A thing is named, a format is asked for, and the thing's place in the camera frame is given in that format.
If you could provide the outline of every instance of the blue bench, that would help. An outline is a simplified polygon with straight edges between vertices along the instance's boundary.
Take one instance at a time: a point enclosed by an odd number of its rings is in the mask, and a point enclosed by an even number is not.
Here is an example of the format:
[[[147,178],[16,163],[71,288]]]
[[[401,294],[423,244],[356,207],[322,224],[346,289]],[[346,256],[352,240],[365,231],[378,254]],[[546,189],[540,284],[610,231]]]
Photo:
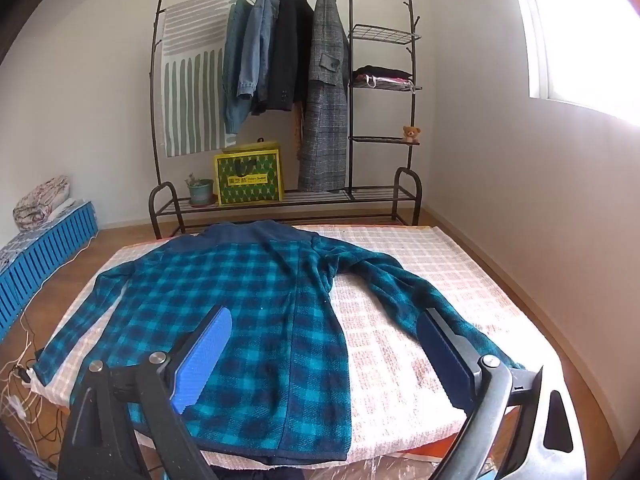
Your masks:
[[[51,224],[17,235],[0,263],[0,342],[40,285],[98,232],[94,206],[85,202]]]

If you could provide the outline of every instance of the wooden floor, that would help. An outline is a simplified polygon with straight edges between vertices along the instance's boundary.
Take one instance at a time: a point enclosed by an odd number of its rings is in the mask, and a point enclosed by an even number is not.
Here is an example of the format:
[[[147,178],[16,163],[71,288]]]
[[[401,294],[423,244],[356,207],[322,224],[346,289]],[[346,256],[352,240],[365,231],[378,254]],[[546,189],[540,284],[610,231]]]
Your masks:
[[[332,221],[332,223],[347,223],[347,221]],[[359,221],[358,223],[380,224],[381,222],[379,220],[372,220],[368,222]],[[438,222],[425,212],[421,215],[420,224],[439,226]],[[167,224],[163,224],[163,231],[170,233],[171,227]],[[154,239],[154,233],[150,225],[100,231],[98,237],[91,243],[89,248],[78,254],[78,257],[74,261],[59,269],[55,275],[45,283],[42,290],[34,297],[26,311],[25,319],[28,322],[30,330],[33,331],[34,345],[28,349],[22,360],[22,364],[25,364],[29,359],[33,358],[33,352],[35,349],[43,348],[56,325],[62,318],[62,315],[68,309],[76,295],[78,295],[86,282],[94,275],[96,270],[98,270],[102,264],[104,264],[117,250],[124,246]],[[486,270],[496,283],[500,285],[511,300],[531,318],[531,320],[537,325],[538,329],[546,336],[546,338],[549,339],[560,355],[567,387],[572,396],[575,411],[580,423],[580,429],[582,431],[582,439],[584,441],[584,449],[587,459],[588,478],[590,480],[605,480],[609,478],[610,473],[615,468],[620,456],[609,426],[602,414],[602,410],[598,406],[598,403],[594,399],[591,391],[584,383],[571,361],[569,361],[566,354],[558,346],[556,341],[548,334],[545,327],[540,324],[539,320],[531,314],[520,298],[518,298],[513,291],[495,275],[495,273],[491,272],[491,270],[485,266],[484,262],[480,261],[477,256],[460,243],[460,241],[457,240],[457,242],[467,253],[469,253],[470,256],[483,266],[484,270]],[[5,340],[0,344],[0,366],[3,366],[5,362],[14,360],[21,354],[24,350],[25,338],[25,331],[21,328],[20,323],[16,322],[9,330]],[[6,384],[4,380],[8,377],[7,373],[9,370],[10,366],[2,371],[2,375],[0,376],[0,380],[2,381],[0,382],[0,388],[4,388]],[[20,384],[18,384],[17,380],[13,379],[10,380],[10,391],[12,394],[22,396],[26,396],[28,393],[28,390],[25,390]],[[46,400],[42,401],[41,407],[38,405],[38,402],[34,402],[31,407],[32,414],[34,415],[38,409],[40,409],[40,416],[37,424],[31,424],[30,428],[34,438],[37,440],[40,439],[38,442],[38,453],[40,457],[47,459],[52,454],[60,451],[60,441],[56,438],[57,433],[54,429],[56,426],[59,428],[64,426],[66,423],[66,415],[59,412],[57,407]],[[15,419],[5,415],[2,417],[2,420],[24,442],[28,441],[24,430],[18,426]],[[508,445],[510,431],[513,427],[513,420],[514,418],[510,417],[509,420],[505,421],[503,424],[504,430],[501,431],[495,443],[494,456],[498,460],[504,454],[504,450]],[[47,433],[49,433],[48,438],[50,440],[55,440],[55,442],[42,439],[42,437]],[[157,462],[154,460],[157,459],[154,459],[152,455],[150,455],[150,457],[151,458],[149,458],[148,462],[150,467],[155,466]],[[50,461],[53,464],[56,464],[58,462],[57,455],[51,456]]]

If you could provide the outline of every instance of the metal screw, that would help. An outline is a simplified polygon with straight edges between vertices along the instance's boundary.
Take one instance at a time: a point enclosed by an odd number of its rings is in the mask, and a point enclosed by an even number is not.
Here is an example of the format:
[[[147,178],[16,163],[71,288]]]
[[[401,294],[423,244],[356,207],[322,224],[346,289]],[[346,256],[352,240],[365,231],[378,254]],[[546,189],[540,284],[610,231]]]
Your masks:
[[[91,361],[91,363],[89,364],[89,371],[99,372],[100,370],[102,370],[102,366],[102,361]]]
[[[164,363],[165,360],[166,360],[166,354],[164,352],[153,352],[149,356],[149,362],[155,365],[162,364]]]
[[[497,368],[498,366],[500,366],[500,359],[498,359],[495,355],[485,355],[482,358],[482,363],[484,364],[484,366],[487,366],[489,368]]]

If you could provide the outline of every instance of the gray plaid coat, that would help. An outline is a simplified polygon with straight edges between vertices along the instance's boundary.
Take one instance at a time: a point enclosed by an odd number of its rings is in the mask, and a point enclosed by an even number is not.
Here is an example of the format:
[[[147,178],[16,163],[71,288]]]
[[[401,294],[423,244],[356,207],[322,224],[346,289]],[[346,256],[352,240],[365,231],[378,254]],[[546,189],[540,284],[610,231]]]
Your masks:
[[[344,187],[349,44],[335,0],[316,0],[298,189]]]

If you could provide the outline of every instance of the wall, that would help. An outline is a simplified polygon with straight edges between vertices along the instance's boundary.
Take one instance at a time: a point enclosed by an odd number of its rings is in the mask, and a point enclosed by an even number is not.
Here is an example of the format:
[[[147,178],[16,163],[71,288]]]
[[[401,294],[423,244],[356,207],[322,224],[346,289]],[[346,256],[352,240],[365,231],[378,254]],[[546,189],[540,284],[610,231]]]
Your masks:
[[[166,5],[184,0],[164,0]],[[0,65],[0,244],[15,234],[11,210],[43,180],[66,173],[75,196],[93,200],[101,226],[148,222],[146,201],[155,186],[148,108],[148,64],[158,0],[44,0]],[[315,0],[309,0],[313,6]],[[348,0],[338,0],[348,27]],[[417,124],[430,138],[433,121],[433,51],[428,0],[415,0],[418,26]],[[408,28],[402,0],[354,0],[356,22]],[[355,64],[410,70],[401,46],[358,42]],[[355,133],[401,134],[410,97],[358,91]],[[282,142],[287,187],[296,187],[292,118],[283,112],[249,118],[240,141]],[[415,151],[426,177],[428,146]],[[354,182],[391,184],[406,160],[402,146],[356,146]],[[164,178],[186,193],[192,171],[210,176],[210,153],[162,158]]]
[[[428,205],[558,327],[624,450],[640,428],[640,128],[528,97],[517,0],[432,8]]]

